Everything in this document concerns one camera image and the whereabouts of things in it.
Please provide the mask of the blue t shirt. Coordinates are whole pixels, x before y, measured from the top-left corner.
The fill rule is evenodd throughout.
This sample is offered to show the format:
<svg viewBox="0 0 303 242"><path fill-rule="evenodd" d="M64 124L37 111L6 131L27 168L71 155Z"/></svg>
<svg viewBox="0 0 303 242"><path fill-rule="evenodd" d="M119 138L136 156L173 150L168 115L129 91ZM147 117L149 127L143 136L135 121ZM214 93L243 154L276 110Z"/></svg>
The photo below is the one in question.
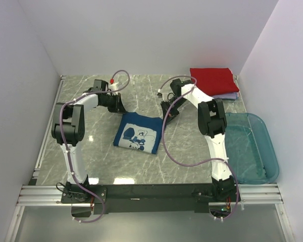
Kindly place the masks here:
<svg viewBox="0 0 303 242"><path fill-rule="evenodd" d="M162 138L163 120L136 112L122 115L113 145L156 154Z"/></svg>

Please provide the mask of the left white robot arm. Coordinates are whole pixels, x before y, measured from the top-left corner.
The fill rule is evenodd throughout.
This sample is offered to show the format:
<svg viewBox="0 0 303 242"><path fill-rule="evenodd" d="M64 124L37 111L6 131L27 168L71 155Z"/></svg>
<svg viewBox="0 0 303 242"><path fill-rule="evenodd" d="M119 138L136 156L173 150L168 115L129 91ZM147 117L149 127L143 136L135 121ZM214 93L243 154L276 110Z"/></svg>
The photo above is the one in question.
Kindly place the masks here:
<svg viewBox="0 0 303 242"><path fill-rule="evenodd" d="M96 79L80 97L55 105L51 133L62 149L67 168L63 199L84 203L94 197L82 157L85 114L99 106L106 107L111 113L125 114L120 94L124 88L125 85L114 79L109 82Z"/></svg>

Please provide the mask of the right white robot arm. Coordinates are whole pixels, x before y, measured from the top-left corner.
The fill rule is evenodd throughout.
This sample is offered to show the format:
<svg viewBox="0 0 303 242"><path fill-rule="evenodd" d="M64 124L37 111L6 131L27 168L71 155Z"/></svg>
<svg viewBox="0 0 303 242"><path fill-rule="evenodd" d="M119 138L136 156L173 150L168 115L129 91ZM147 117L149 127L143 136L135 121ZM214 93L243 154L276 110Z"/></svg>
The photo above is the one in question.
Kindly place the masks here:
<svg viewBox="0 0 303 242"><path fill-rule="evenodd" d="M161 102L163 111L162 143L167 156L176 164L184 167L194 167L207 162L212 164L212 190L201 193L211 199L223 201L233 194L238 193L235 187L238 182L228 163L225 146L225 132L227 119L223 101L212 98L202 92L197 86L194 77L180 80L182 76L171 77L165 83L170 82L173 97ZM169 153L165 143L165 126L178 114L178 108L189 101L197 109L197 125L200 133L205 137L208 144L210 158L196 164L184 164L178 162Z"/></svg>

